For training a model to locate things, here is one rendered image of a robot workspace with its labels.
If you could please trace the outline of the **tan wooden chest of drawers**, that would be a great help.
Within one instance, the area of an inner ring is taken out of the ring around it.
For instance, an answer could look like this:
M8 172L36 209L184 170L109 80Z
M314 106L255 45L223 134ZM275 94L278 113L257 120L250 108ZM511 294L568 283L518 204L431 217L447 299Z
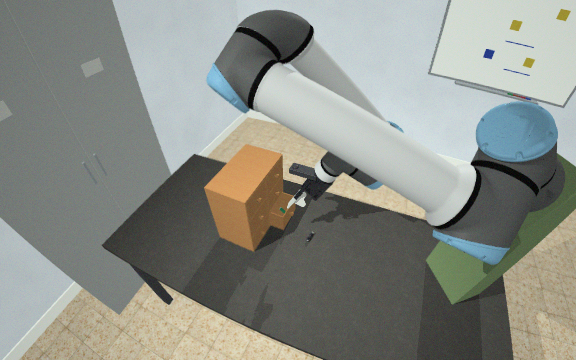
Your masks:
M268 208L266 176L280 158L283 192L283 154L248 144L204 187L221 238L255 251L246 202L265 179Z

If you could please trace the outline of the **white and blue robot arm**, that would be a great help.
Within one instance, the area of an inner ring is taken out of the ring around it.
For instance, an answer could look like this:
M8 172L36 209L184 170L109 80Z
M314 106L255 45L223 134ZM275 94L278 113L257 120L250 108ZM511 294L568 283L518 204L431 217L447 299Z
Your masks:
M243 113L260 112L328 151L315 168L293 163L290 174L316 181L315 170L330 183L345 173L372 190L384 184L426 210L434 238L499 263L528 212L563 191L553 116L530 102L492 108L477 125L471 164L454 166L386 121L314 33L292 12L252 14L207 84ZM300 74L284 66L290 63Z

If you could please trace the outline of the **brown wooden drawer front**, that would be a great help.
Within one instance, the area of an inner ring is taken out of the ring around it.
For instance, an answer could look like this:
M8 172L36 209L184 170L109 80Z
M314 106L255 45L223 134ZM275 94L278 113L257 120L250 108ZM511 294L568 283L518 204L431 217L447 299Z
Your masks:
M282 175L282 159L280 158L279 161L275 164L269 174L266 176L266 183L267 183L267 194L270 192L272 187L275 185L277 180Z
M268 214L267 214L265 219L263 220L263 222L261 223L261 225L259 226L259 228L257 229L257 231L255 232L255 234L252 237L254 250L257 247L257 245L259 244L259 242L261 241L262 237L266 234L266 231L268 228L269 228L269 220L268 220Z
M272 190L268 194L268 208L269 208L269 210L281 192L282 192L282 176L280 177L280 179L277 181L275 186L272 188Z
M249 220L253 216L255 211L258 209L262 201L265 199L265 197L266 197L266 185L264 179L262 183L259 185L259 187L256 189L256 191L249 198L249 200L246 202Z
M256 213L253 215L253 217L249 221L252 236L255 233L255 231L257 230L257 228L259 227L259 225L261 224L262 220L267 215L267 213L268 213L267 198L265 198L263 203L260 205L260 207L258 208Z
M278 197L278 199L276 200L276 202L269 211L269 220L271 226L284 230L291 216L294 215L294 211L296 209L295 203L293 203L289 208L287 208L288 202L293 197L294 197L293 195L284 192L280 194L280 196ZM282 207L286 212L283 213L280 210L280 207Z

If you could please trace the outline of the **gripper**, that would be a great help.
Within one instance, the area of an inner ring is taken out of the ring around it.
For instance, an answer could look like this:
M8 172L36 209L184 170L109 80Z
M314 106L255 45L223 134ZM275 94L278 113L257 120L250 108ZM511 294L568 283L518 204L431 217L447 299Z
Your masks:
M296 195L288 202L288 206L287 208L289 208L293 203L301 206L301 207L305 207L306 203L304 201L305 197L307 196L306 192L309 193L309 195L311 195L312 199L314 201L316 201L319 197L322 196L322 194L330 187L332 186L333 182L331 183L327 183L322 181L321 179L318 178L318 176L315 173L314 170L314 174L316 176L316 181L314 180L310 180L310 179L306 179L306 181L303 183L303 185L301 186L302 188L296 193ZM321 181L319 181L319 180ZM324 183L323 183L324 182ZM306 191L306 192L304 192ZM303 193L303 194L302 194ZM301 195L302 194L302 195ZM316 194L316 195L315 195ZM300 196L301 195L301 196ZM300 197L299 197L300 196Z

